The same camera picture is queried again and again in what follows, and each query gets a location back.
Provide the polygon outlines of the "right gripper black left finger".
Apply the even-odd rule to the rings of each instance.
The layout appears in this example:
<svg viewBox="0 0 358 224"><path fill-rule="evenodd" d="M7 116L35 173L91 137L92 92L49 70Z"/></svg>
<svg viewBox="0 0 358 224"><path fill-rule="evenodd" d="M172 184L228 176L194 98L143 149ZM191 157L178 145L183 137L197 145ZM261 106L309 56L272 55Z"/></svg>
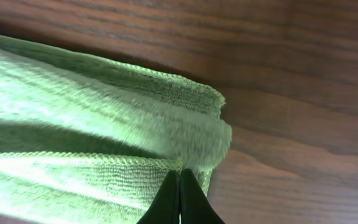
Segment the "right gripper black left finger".
<svg viewBox="0 0 358 224"><path fill-rule="evenodd" d="M137 224L179 224L180 177L171 170L165 176L153 202Z"/></svg>

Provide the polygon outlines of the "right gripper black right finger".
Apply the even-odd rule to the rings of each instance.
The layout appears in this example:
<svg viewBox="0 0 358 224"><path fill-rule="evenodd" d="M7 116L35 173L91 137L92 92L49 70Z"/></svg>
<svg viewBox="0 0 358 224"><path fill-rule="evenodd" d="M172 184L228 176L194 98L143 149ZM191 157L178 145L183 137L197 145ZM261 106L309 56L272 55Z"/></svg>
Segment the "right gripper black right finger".
<svg viewBox="0 0 358 224"><path fill-rule="evenodd" d="M224 224L213 210L191 169L180 174L181 224Z"/></svg>

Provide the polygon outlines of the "green microfiber cloth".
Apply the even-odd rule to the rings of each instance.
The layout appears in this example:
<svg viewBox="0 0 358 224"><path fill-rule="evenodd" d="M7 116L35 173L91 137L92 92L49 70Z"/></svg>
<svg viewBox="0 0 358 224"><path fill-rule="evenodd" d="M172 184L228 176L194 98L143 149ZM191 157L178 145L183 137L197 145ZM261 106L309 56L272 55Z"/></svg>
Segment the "green microfiber cloth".
<svg viewBox="0 0 358 224"><path fill-rule="evenodd" d="M205 196L231 144L208 85L0 35L0 215L137 223L171 170Z"/></svg>

